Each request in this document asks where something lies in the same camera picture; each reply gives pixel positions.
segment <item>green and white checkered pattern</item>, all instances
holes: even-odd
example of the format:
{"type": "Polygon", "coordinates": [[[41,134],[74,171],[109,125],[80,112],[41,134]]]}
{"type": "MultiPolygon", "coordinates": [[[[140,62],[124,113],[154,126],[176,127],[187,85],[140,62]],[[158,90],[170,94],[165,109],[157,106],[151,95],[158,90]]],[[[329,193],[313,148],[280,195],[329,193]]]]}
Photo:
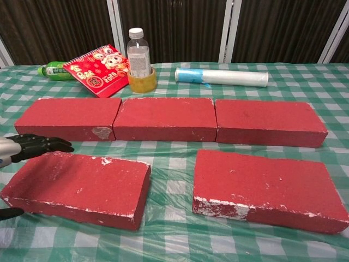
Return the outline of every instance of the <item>green and white checkered pattern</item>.
{"type": "MultiPolygon", "coordinates": [[[[349,229],[322,235],[270,225],[194,215],[192,177],[200,148],[324,162],[349,210],[348,64],[155,64],[158,88],[115,97],[210,97],[308,102],[329,129],[321,148],[228,145],[214,142],[74,142],[76,153],[152,164],[151,187],[138,232],[26,213],[0,222],[0,261],[348,261],[349,229]],[[176,67],[268,71],[267,88],[176,83],[176,67]]],[[[50,81],[36,66],[0,70],[0,136],[16,133],[17,118],[38,98],[91,97],[77,81],[50,81]]],[[[24,163],[1,170],[0,187],[24,163]]]]}

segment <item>green plastic bottle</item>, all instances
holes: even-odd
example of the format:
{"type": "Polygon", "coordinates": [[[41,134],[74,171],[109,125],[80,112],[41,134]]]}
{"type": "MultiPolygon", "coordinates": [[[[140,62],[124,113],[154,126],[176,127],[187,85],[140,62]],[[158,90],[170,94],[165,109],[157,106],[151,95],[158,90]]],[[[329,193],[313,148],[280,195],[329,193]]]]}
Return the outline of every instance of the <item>green plastic bottle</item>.
{"type": "Polygon", "coordinates": [[[38,73],[41,76],[45,76],[52,80],[71,80],[75,79],[71,74],[69,74],[63,65],[65,62],[50,62],[45,67],[39,67],[38,73]]]}

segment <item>red brick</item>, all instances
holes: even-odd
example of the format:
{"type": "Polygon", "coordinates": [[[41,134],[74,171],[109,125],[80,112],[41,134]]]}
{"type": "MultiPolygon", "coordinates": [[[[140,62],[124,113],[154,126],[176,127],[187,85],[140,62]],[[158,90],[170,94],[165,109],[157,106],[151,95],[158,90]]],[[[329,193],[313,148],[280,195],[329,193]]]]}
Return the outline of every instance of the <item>red brick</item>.
{"type": "Polygon", "coordinates": [[[15,123],[19,134],[57,136],[69,141],[112,141],[120,98],[35,101],[15,123]]]}
{"type": "Polygon", "coordinates": [[[214,141],[216,137],[209,98],[128,99],[113,127],[118,140],[214,141]]]}
{"type": "Polygon", "coordinates": [[[143,162],[48,153],[29,160],[0,196],[27,212],[137,230],[150,173],[143,162]]]}
{"type": "Polygon", "coordinates": [[[221,143],[320,147],[328,134],[303,102],[216,100],[215,109],[221,143]]]}
{"type": "Polygon", "coordinates": [[[215,150],[198,151],[192,210],[319,233],[349,226],[324,164],[215,150]]]}

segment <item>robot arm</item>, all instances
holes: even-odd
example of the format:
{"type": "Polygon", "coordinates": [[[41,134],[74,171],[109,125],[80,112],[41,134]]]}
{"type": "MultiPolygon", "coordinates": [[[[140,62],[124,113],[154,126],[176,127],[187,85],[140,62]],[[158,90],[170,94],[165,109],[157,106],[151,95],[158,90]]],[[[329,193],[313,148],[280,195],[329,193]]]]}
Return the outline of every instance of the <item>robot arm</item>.
{"type": "MultiPolygon", "coordinates": [[[[70,142],[61,138],[47,138],[32,134],[0,137],[0,168],[54,151],[72,152],[74,148],[70,142]]],[[[1,209],[0,221],[23,213],[24,210],[17,207],[1,209]]]]}

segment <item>brown curtain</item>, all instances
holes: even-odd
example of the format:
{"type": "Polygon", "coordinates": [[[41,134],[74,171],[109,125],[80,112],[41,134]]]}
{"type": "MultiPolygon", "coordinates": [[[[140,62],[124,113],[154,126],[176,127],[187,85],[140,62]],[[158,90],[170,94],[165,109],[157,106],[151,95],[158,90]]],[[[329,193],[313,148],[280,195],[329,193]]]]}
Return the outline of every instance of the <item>brown curtain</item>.
{"type": "Polygon", "coordinates": [[[226,0],[119,0],[124,39],[142,27],[151,62],[217,62],[226,0]]]}
{"type": "Polygon", "coordinates": [[[349,63],[349,27],[334,52],[331,63],[349,63]]]}
{"type": "Polygon", "coordinates": [[[346,0],[243,0],[232,57],[317,63],[346,0]]]}
{"type": "Polygon", "coordinates": [[[0,0],[0,14],[15,64],[68,61],[113,44],[105,0],[0,0]]]}

